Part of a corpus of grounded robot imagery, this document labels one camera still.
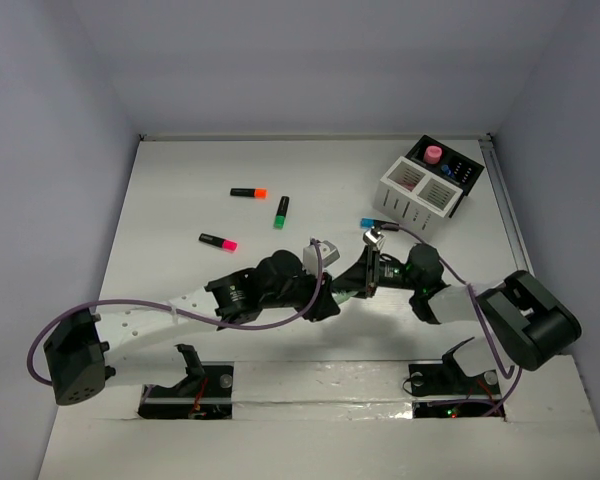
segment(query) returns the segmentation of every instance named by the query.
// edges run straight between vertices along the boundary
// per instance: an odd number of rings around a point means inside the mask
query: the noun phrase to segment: white container
[[[380,179],[373,207],[430,239],[461,196],[460,188],[400,157]]]

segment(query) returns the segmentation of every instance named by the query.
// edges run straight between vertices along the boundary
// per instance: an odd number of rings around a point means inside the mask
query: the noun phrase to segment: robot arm
[[[319,285],[317,251],[310,246],[303,261],[291,252],[277,251],[254,268],[234,272],[165,302],[171,306],[166,312],[142,308],[101,315],[92,315],[89,310],[76,312],[56,327],[44,345],[56,403],[82,402],[99,393],[105,384],[161,383],[147,378],[146,369],[137,364],[129,368],[126,357],[168,339],[214,328],[182,318],[176,309],[207,315],[213,312],[234,328],[258,329],[245,324],[256,320],[265,308],[291,307],[303,318],[317,322],[339,314],[342,301],[353,296],[373,297],[377,288],[383,287],[413,291],[409,303],[416,316],[427,323],[476,319],[475,315],[463,318],[458,314],[475,302],[466,287],[450,287],[442,281],[444,266],[435,248],[418,244],[401,263],[381,253],[384,236],[380,229],[368,230],[363,239],[366,246],[359,260],[335,279],[323,271]],[[331,243],[319,242],[316,248],[323,266],[337,260]],[[315,301],[306,309],[314,295]],[[480,294],[477,302],[504,350],[528,370],[540,367],[581,334],[575,317],[528,272],[507,277],[500,286]],[[193,347],[177,345],[174,355],[184,358],[186,377],[171,389],[175,396],[188,395],[199,386],[204,370]]]

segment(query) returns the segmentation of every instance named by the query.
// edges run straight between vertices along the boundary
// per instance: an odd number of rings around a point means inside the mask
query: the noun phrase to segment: pink highlighter
[[[424,161],[429,165],[436,165],[442,158],[442,149],[431,145],[424,151]]]

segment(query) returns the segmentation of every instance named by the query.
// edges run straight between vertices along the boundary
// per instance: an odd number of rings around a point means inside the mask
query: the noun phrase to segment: white table
[[[476,140],[443,142],[483,163]],[[255,266],[277,249],[300,256],[310,236],[338,246],[341,259],[330,268],[338,275],[362,251],[360,218],[377,216],[370,206],[377,180],[414,143],[143,142],[101,296],[171,298]],[[231,187],[267,188],[269,198],[229,197]],[[272,223],[281,195],[291,203],[285,227],[277,231]],[[235,254],[214,250],[197,241],[202,232],[237,241],[239,248]],[[475,283],[516,270],[487,171],[432,243]],[[384,251],[406,259],[413,244],[404,234],[389,233]],[[179,341],[193,344],[203,361],[395,362],[436,359],[480,334],[477,325],[465,322],[424,324],[410,311],[408,298],[409,292],[380,290],[373,299],[350,300],[340,316],[322,323],[299,320],[275,331],[202,333]],[[288,313],[265,311],[258,321]],[[173,347],[167,342],[154,348]],[[273,365],[272,383],[279,379],[282,384],[285,368],[276,373],[275,365],[283,364],[266,365]],[[301,390],[289,388],[285,391]],[[120,387],[61,408],[41,478],[69,478],[69,472],[74,479],[102,474],[152,478],[158,473],[245,479],[600,478],[600,437],[567,357],[523,375],[507,403],[510,423],[121,421],[133,418],[137,395],[137,388]],[[366,395],[361,386],[360,399]]]

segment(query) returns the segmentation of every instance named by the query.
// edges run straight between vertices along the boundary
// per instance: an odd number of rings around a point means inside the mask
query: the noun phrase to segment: green highlighter
[[[287,209],[289,208],[289,197],[280,198],[278,204],[278,211],[276,212],[276,219],[273,222],[273,228],[281,229],[284,227],[284,221],[287,218]]]

